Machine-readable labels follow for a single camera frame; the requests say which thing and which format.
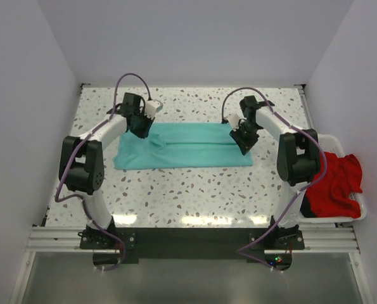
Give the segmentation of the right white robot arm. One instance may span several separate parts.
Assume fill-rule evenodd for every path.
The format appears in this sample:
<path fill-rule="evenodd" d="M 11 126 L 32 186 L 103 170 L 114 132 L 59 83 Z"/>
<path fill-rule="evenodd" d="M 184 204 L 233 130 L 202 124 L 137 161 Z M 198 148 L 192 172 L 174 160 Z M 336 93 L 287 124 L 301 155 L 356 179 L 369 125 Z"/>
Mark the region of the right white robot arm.
<path fill-rule="evenodd" d="M 279 205 L 271 216 L 269 228 L 242 250 L 259 243 L 281 249 L 297 236 L 300 209 L 308 188 L 326 174 L 327 160 L 314 129 L 301 129 L 282 117 L 267 100 L 246 96 L 240 101 L 243 117 L 231 114 L 222 118 L 229 124 L 229 135 L 246 155 L 259 139 L 258 131 L 267 131 L 278 143 L 276 172 L 283 181 Z"/>

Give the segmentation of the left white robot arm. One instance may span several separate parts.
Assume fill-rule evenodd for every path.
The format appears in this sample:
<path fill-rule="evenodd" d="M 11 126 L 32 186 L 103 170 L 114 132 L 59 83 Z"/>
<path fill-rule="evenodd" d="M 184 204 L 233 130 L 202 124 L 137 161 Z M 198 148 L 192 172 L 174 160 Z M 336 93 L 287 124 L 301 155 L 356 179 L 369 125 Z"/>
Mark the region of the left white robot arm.
<path fill-rule="evenodd" d="M 124 248 L 116 233 L 113 216 L 108 211 L 101 190 L 104 177 L 104 151 L 121 135 L 130 132 L 145 139 L 163 104 L 125 93 L 121 103 L 99 124 L 80 136 L 67 136 L 62 142 L 59 184 L 54 200 L 62 203 L 77 198 L 82 204 L 87 224 L 81 232 L 83 241 L 102 248 Z"/>

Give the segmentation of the teal t shirt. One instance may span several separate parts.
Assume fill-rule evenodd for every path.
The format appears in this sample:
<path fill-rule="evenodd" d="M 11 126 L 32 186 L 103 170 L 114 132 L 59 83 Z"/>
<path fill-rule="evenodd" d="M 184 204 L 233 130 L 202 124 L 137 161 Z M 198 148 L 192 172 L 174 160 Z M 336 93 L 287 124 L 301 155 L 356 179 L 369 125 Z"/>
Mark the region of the teal t shirt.
<path fill-rule="evenodd" d="M 154 123 L 145 139 L 122 134 L 113 164 L 118 170 L 251 167 L 230 131 L 221 123 Z"/>

